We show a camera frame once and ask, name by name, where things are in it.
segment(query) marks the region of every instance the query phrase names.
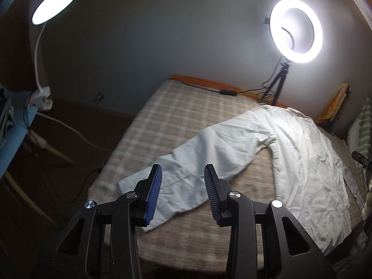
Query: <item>tripod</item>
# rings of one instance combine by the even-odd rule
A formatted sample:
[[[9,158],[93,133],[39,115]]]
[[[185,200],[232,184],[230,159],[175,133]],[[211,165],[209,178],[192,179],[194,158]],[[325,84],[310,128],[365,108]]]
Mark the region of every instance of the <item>tripod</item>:
[[[291,61],[286,59],[284,61],[284,63],[281,64],[282,69],[280,70],[278,75],[275,77],[275,79],[271,82],[270,86],[266,89],[266,91],[265,91],[264,95],[262,96],[261,100],[265,100],[268,97],[270,90],[273,88],[273,86],[279,80],[278,89],[276,90],[276,92],[274,94],[274,99],[271,103],[271,106],[275,106],[275,104],[276,104],[276,102],[279,98],[280,92],[282,90],[282,87],[284,85],[285,78],[287,77],[287,73],[288,73],[290,63],[291,63]]]

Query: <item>wall socket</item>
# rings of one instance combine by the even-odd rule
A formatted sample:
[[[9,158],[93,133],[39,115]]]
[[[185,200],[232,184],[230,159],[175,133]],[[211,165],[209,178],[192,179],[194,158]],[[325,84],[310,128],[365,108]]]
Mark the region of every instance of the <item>wall socket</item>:
[[[103,93],[98,92],[96,98],[93,100],[93,103],[100,103],[104,98],[105,96]]]

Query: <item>green towel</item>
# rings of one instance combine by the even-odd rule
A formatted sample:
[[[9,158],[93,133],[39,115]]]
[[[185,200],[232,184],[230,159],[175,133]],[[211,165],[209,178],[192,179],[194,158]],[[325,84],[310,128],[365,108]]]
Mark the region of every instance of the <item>green towel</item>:
[[[358,152],[369,158],[372,136],[372,102],[369,97],[366,97],[364,101],[358,120],[360,120]]]

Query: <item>checkered bedspread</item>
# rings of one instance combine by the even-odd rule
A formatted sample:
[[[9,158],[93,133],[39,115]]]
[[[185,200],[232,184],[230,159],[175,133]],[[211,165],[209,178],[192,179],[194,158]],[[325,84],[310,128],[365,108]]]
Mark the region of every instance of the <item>checkered bedspread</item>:
[[[108,160],[89,190],[97,203],[115,200],[121,194],[117,183],[169,154],[200,130],[231,119],[259,105],[243,96],[218,93],[167,80],[154,93]],[[346,143],[324,132],[340,158],[359,179]],[[275,198],[271,152],[261,150],[253,162],[232,181],[232,188],[250,199],[268,203]],[[348,190],[352,228],[360,222],[360,209]],[[220,228],[212,218],[209,203],[173,217],[156,229],[138,230],[138,250],[143,260],[156,264],[199,271],[224,272],[230,228]],[[105,243],[109,243],[106,234]],[[263,266],[261,230],[257,227],[258,267]]]

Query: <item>desk lamp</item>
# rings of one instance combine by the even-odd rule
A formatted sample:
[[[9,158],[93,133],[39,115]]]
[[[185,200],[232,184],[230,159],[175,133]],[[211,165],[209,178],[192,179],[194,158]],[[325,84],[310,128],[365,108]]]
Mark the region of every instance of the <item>desk lamp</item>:
[[[35,91],[30,98],[30,104],[35,104],[41,110],[50,110],[52,107],[52,100],[48,99],[50,96],[50,88],[41,87],[38,75],[38,46],[41,34],[44,30],[46,22],[59,14],[65,9],[73,0],[43,0],[36,8],[32,15],[32,23],[39,25],[44,23],[39,33],[39,36],[35,44],[35,55],[34,55],[34,66],[35,66],[35,78],[38,90]]]
[[[314,41],[312,43],[311,48],[305,53],[298,53],[294,51],[293,47],[292,48],[289,47],[285,38],[283,37],[282,29],[284,29],[283,28],[284,14],[291,8],[298,8],[299,10],[303,11],[310,19],[314,29]],[[272,106],[275,106],[280,95],[280,92],[282,90],[285,78],[287,76],[290,63],[291,62],[307,63],[313,60],[318,55],[322,47],[323,33],[319,19],[315,12],[307,4],[301,2],[300,0],[281,0],[274,6],[270,15],[270,31],[275,46],[278,48],[280,53],[286,58],[284,63],[281,64],[282,69],[275,77],[275,79],[271,82],[270,86],[267,87],[264,95],[262,96],[263,100],[268,98],[271,89],[279,81],[278,88],[275,92],[271,104]]]

